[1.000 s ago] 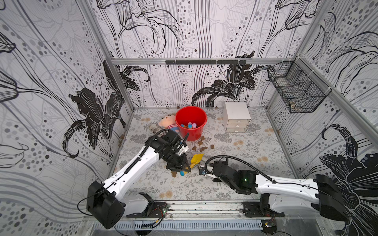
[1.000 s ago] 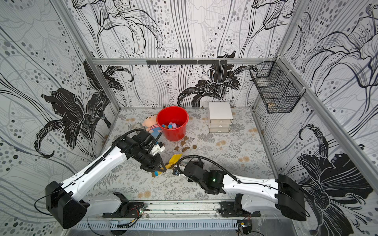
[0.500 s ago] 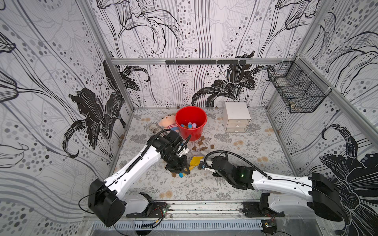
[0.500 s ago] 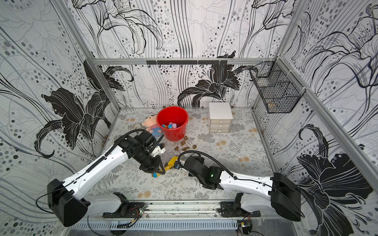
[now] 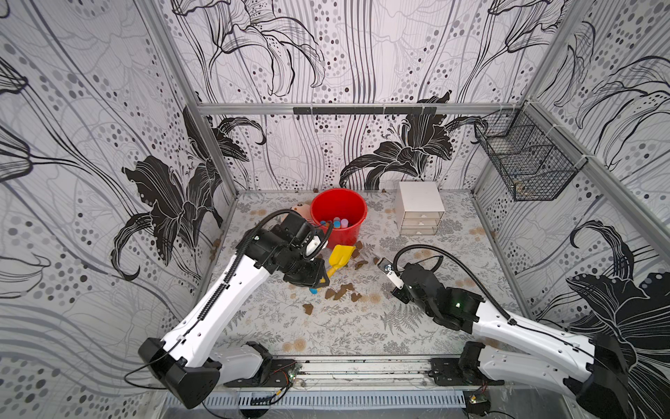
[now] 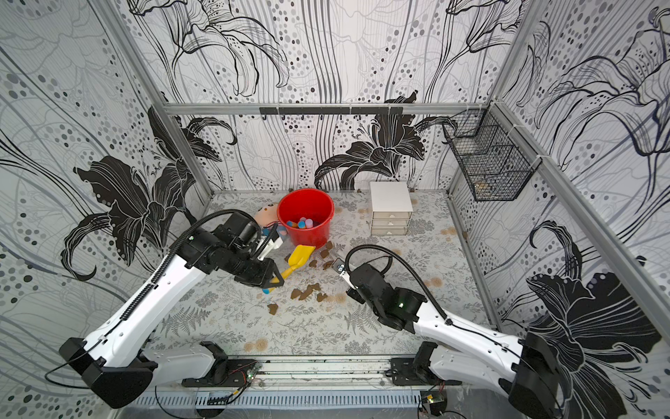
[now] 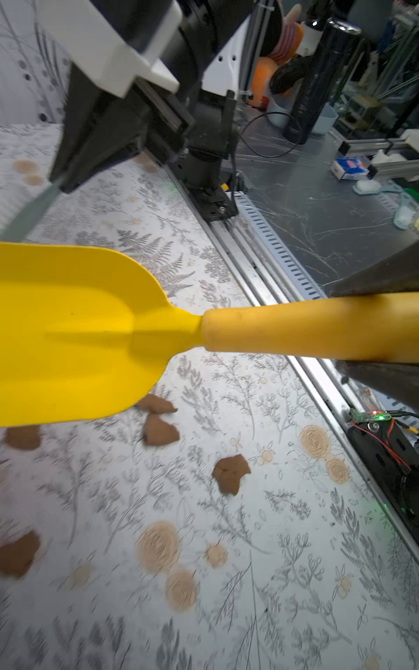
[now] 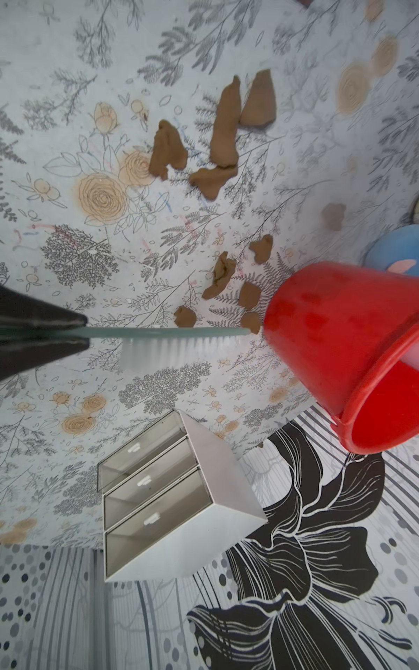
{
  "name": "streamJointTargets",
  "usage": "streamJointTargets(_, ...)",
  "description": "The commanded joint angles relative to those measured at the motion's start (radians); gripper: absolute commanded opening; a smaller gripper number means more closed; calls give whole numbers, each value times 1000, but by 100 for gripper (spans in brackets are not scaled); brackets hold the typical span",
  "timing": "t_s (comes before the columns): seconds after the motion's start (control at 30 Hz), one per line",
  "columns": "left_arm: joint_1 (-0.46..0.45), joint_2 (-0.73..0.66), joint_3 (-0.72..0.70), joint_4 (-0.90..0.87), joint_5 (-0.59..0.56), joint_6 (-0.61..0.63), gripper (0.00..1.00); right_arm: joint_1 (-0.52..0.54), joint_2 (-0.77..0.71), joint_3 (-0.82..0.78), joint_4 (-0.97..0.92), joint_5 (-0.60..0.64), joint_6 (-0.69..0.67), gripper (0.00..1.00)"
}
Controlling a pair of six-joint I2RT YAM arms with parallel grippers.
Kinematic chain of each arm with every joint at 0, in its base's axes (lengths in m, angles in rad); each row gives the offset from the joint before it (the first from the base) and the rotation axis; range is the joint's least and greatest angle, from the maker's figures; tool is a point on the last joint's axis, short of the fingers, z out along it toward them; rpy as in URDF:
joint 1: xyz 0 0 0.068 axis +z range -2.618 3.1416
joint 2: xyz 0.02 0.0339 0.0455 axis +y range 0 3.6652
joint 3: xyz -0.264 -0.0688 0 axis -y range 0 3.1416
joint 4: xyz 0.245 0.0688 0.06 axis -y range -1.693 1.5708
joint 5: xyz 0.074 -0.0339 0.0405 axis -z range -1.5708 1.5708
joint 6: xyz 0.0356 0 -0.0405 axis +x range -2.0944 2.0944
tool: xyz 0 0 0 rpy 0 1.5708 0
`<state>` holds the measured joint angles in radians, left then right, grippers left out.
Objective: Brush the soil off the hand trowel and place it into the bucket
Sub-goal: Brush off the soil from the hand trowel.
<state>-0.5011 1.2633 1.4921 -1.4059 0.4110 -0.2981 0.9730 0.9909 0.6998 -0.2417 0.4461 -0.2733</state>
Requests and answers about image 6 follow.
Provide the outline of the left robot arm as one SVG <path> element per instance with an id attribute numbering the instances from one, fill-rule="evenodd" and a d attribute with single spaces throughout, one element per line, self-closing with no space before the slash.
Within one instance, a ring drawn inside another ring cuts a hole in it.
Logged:
<path id="1" fill-rule="evenodd" d="M 276 225 L 264 233 L 244 211 L 205 216 L 176 239 L 157 270 L 106 323 L 85 338 L 68 339 L 61 357 L 112 409 L 166 383 L 225 384 L 232 377 L 229 358 L 212 341 L 168 351 L 148 351 L 145 345 L 181 298 L 212 272 L 228 273 L 245 286 L 282 286 L 284 277 L 268 256 L 282 243 Z"/>

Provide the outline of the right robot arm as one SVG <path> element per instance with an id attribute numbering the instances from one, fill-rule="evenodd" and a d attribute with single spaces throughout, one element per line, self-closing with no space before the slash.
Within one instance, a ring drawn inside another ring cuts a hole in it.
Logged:
<path id="1" fill-rule="evenodd" d="M 441 315 L 426 296 L 391 286 L 369 264 L 348 271 L 339 261 L 333 269 L 348 284 L 348 296 L 369 306 L 380 324 L 422 338 L 411 377 L 430 385 L 461 382 L 489 389 L 529 418 L 565 415 L 556 356 L 537 335 L 520 339 Z"/>

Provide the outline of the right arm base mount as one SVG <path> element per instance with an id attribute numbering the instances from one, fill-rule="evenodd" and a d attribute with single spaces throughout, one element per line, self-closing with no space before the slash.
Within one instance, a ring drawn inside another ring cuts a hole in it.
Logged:
<path id="1" fill-rule="evenodd" d="M 461 381 L 443 380 L 431 370 L 430 357 L 438 348 L 434 342 L 424 341 L 414 358 L 392 358 L 385 377 L 391 378 L 395 386 L 408 387 L 419 385 L 460 386 Z"/>

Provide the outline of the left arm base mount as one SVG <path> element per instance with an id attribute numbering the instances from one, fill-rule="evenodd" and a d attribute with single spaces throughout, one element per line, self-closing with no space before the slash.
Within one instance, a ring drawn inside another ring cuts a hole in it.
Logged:
<path id="1" fill-rule="evenodd" d="M 188 378 L 181 381 L 185 388 L 214 388 L 231 387 L 242 388 L 252 381 L 253 368 L 259 364 L 253 359 L 232 359 L 227 356 L 221 347 L 212 341 L 202 341 L 205 348 L 213 357 L 214 364 L 209 372 L 200 378 Z"/>

